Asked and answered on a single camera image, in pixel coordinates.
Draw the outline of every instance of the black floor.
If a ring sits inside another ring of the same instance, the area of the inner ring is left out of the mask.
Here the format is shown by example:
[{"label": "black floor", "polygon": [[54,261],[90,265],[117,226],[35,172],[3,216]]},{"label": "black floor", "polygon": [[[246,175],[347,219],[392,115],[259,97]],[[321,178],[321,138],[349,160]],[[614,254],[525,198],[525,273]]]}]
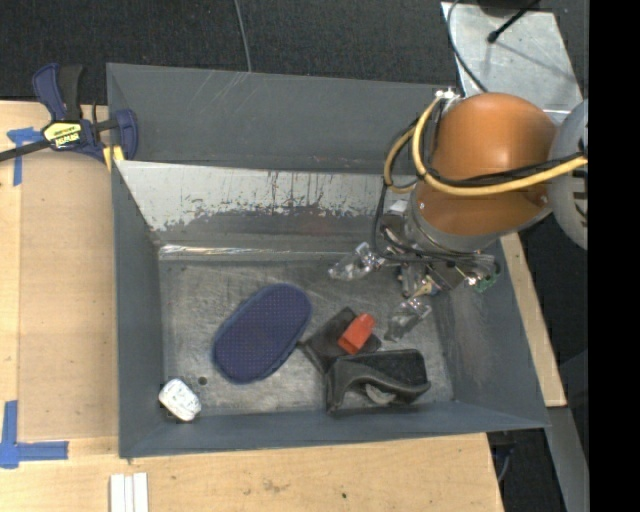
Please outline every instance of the black floor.
[{"label": "black floor", "polygon": [[[239,3],[253,71],[456,83],[438,1]],[[588,97],[589,0],[540,5],[556,15]],[[0,44],[4,99],[31,98],[31,76],[49,62],[84,65],[80,100],[98,104],[107,102],[107,62],[247,69],[233,0],[3,2]],[[553,217],[521,233],[521,239],[562,365],[587,348],[587,253]],[[575,417],[588,454],[588,400]],[[501,434],[490,439],[496,446],[505,442]],[[515,448],[502,483],[507,512],[564,510],[543,432],[514,433],[509,442]]]}]

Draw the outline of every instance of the dirt stain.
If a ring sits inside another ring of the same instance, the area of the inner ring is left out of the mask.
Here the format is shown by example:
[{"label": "dirt stain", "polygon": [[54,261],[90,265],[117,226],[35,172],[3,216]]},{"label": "dirt stain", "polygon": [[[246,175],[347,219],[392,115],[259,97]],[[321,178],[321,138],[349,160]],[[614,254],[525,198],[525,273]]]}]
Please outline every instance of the dirt stain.
[{"label": "dirt stain", "polygon": [[262,482],[262,485],[265,489],[265,491],[271,491],[274,494],[278,494],[281,491],[285,491],[287,490],[291,484],[286,484],[286,485],[275,485],[271,480],[264,480]]}]

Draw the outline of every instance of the blue clamp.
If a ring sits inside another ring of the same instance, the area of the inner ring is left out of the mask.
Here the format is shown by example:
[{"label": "blue clamp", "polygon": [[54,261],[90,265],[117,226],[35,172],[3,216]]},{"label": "blue clamp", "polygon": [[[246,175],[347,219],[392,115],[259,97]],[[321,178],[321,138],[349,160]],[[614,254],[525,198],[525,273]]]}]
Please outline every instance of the blue clamp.
[{"label": "blue clamp", "polygon": [[78,81],[82,74],[82,66],[60,67],[50,63],[40,68],[33,75],[33,90],[49,114],[51,123],[42,133],[55,151],[74,151],[100,162],[104,162],[103,149],[98,132],[102,129],[118,128],[119,144],[125,158],[131,160],[138,148],[138,129],[135,114],[130,109],[118,110],[115,120],[93,124],[82,119],[82,110],[78,104]]},{"label": "blue clamp", "polygon": [[[42,134],[39,131],[34,130],[32,127],[20,128],[19,130],[9,130],[7,132],[7,137],[9,137],[16,147],[42,140]],[[20,183],[22,183],[22,157],[17,156],[13,165],[13,186],[16,187],[20,185]]]},{"label": "blue clamp", "polygon": [[2,422],[2,442],[0,442],[0,468],[16,469],[20,462],[36,460],[66,460],[68,441],[47,441],[43,443],[18,443],[18,401],[4,404]]}]

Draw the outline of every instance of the wooden table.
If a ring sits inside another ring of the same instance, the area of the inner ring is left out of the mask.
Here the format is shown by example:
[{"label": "wooden table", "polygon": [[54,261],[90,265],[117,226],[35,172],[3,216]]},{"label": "wooden table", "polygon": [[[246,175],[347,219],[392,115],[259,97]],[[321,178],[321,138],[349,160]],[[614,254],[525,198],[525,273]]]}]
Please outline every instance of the wooden table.
[{"label": "wooden table", "polygon": [[[105,115],[105,108],[99,108],[98,117]],[[47,120],[38,103],[0,102],[0,150],[13,147],[4,135],[8,129],[39,128]],[[50,153],[38,162],[57,165],[56,161],[79,156]],[[25,165],[32,165],[27,158]],[[0,164],[2,402],[18,397],[19,372],[28,370],[19,368],[21,187],[13,186],[13,165]],[[564,406],[520,241],[510,235],[502,242],[545,402]],[[108,510],[109,476],[136,472],[148,474],[152,512],[503,510],[485,434],[134,460],[118,457],[114,435],[78,437],[70,440],[68,460],[0,469],[0,510],[102,512]]]}]

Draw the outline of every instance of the blue oval object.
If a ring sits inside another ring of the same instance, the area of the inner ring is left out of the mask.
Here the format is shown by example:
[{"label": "blue oval object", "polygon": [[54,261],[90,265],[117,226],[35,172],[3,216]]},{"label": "blue oval object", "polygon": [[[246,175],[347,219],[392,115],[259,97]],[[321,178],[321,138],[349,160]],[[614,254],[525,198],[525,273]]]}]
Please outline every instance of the blue oval object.
[{"label": "blue oval object", "polygon": [[286,283],[252,295],[220,326],[213,361],[236,384],[267,378],[284,364],[311,320],[311,301]]}]

